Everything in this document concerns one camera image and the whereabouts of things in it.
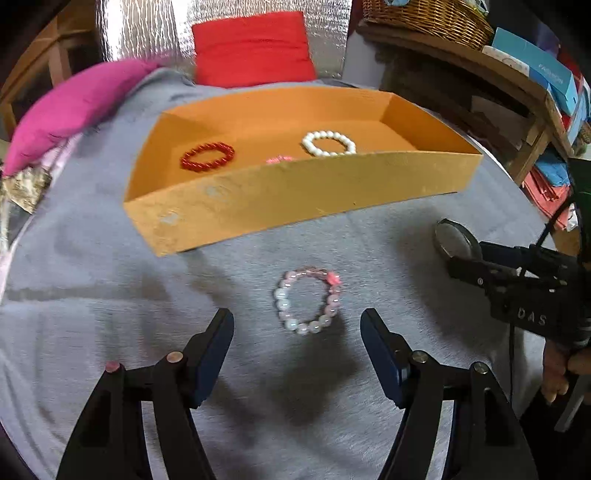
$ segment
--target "reflective silver insulation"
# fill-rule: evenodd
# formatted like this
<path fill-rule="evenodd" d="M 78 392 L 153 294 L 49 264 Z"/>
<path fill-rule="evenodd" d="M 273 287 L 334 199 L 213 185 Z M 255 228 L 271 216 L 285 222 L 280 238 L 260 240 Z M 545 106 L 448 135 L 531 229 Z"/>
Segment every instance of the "reflective silver insulation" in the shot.
<path fill-rule="evenodd" d="M 165 59 L 189 75 L 191 25 L 273 11 L 303 11 L 316 72 L 339 78 L 352 0 L 97 0 L 96 21 L 106 60 Z"/>

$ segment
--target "finger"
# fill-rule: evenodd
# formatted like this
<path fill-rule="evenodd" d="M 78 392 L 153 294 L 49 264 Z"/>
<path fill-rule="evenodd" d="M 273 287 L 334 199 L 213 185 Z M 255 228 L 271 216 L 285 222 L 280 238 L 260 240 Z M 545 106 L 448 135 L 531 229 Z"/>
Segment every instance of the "finger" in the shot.
<path fill-rule="evenodd" d="M 550 369 L 560 375 L 566 373 L 567 358 L 556 344 L 551 340 L 546 340 L 544 346 L 544 369 Z"/>
<path fill-rule="evenodd" d="M 556 400 L 556 390 L 546 388 L 544 385 L 542 385 L 540 392 L 542 393 L 542 396 L 545 398 L 546 402 L 552 403 L 554 400 Z"/>
<path fill-rule="evenodd" d="M 569 370 L 577 375 L 591 375 L 591 348 L 581 350 L 570 357 Z"/>
<path fill-rule="evenodd" d="M 553 370 L 544 369 L 542 385 L 548 391 L 554 391 L 558 395 L 564 395 L 569 390 L 569 381 L 564 375 L 559 375 Z"/>

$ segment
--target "bracelet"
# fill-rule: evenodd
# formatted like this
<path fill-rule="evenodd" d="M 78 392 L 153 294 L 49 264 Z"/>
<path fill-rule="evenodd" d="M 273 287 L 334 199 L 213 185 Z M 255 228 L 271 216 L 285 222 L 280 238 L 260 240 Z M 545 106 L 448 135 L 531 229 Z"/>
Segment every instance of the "bracelet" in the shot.
<path fill-rule="evenodd" d="M 270 164 L 279 163 L 282 161 L 293 161 L 293 160 L 294 160 L 293 157 L 287 157 L 285 155 L 277 155 L 276 157 L 267 159 L 267 163 L 270 165 Z"/>
<path fill-rule="evenodd" d="M 207 150 L 217 150 L 218 152 L 223 153 L 224 156 L 207 163 L 194 162 L 191 160 L 191 157 Z M 230 145 L 226 145 L 225 143 L 221 142 L 205 143 L 184 153 L 184 155 L 181 157 L 181 168 L 199 173 L 202 171 L 211 170 L 213 168 L 222 167 L 233 158 L 234 149 Z"/>
<path fill-rule="evenodd" d="M 322 314 L 318 316 L 317 320 L 308 323 L 299 321 L 289 313 L 291 304 L 287 298 L 287 294 L 296 280 L 306 277 L 322 280 L 329 285 L 329 295 L 326 298 L 326 306 L 323 308 Z M 273 292 L 273 296 L 277 300 L 275 305 L 279 310 L 279 319 L 285 328 L 300 335 L 307 335 L 310 332 L 319 333 L 323 328 L 330 326 L 332 317 L 338 312 L 341 291 L 340 277 L 335 272 L 324 268 L 304 267 L 287 272 L 279 282 L 279 288 Z"/>
<path fill-rule="evenodd" d="M 337 153 L 337 152 L 327 152 L 318 148 L 314 145 L 313 140 L 317 140 L 319 138 L 332 138 L 336 140 L 341 145 L 346 148 L 345 152 Z M 337 155 L 352 155 L 357 153 L 357 149 L 355 147 L 355 142 L 349 139 L 347 136 L 340 134 L 338 132 L 325 132 L 321 130 L 319 132 L 310 132 L 308 133 L 301 141 L 302 147 L 310 154 L 314 155 L 315 157 L 335 157 Z"/>

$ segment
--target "grey table cover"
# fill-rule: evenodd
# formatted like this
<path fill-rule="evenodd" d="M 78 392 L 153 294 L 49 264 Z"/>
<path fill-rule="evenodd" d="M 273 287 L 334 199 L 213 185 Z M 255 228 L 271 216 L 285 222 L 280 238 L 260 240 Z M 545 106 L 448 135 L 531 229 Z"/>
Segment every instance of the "grey table cover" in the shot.
<path fill-rule="evenodd" d="M 220 480 L 378 477 L 402 412 L 384 397 L 359 336 L 367 307 L 412 348 L 458 367 L 483 360 L 508 388 L 507 327 L 491 319 L 480 290 L 447 276 L 431 242 L 442 217 L 508 245 L 541 232 L 534 207 L 488 157 L 460 193 L 153 255 L 122 208 L 138 151 L 161 111 L 227 93 L 154 72 L 84 135 L 17 249 L 0 307 L 0 421 L 40 480 L 55 478 L 107 360 L 153 364 L 218 307 L 231 309 L 236 331 L 194 419 Z M 338 188 L 327 179 L 319 194 Z M 283 273 L 303 265 L 334 269 L 345 288 L 334 324 L 307 337 L 282 328 L 272 298 Z M 293 311 L 311 315 L 323 291 L 296 284 Z M 517 412 L 535 391 L 542 349 L 542 339 L 518 335 Z M 450 408 L 430 478 L 441 474 Z M 145 428 L 154 478 L 165 479 L 149 405 Z"/>

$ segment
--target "pink beaded bracelet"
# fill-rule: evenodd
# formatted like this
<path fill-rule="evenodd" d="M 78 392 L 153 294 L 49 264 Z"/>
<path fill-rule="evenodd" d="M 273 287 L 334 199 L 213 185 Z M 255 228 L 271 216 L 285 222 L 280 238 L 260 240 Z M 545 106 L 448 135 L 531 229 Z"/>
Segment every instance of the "pink beaded bracelet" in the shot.
<path fill-rule="evenodd" d="M 326 307 L 324 307 L 323 313 L 318 316 L 317 320 L 301 322 L 289 313 L 291 304 L 287 298 L 287 294 L 296 280 L 306 277 L 325 281 L 329 285 L 329 295 L 326 298 Z M 275 305 L 279 310 L 279 318 L 285 325 L 285 328 L 295 331 L 300 335 L 307 335 L 310 332 L 319 333 L 323 328 L 331 324 L 332 317 L 338 312 L 341 291 L 340 277 L 335 272 L 328 271 L 324 268 L 304 267 L 299 270 L 287 272 L 285 277 L 279 282 L 279 288 L 273 292 L 273 296 L 277 300 Z"/>

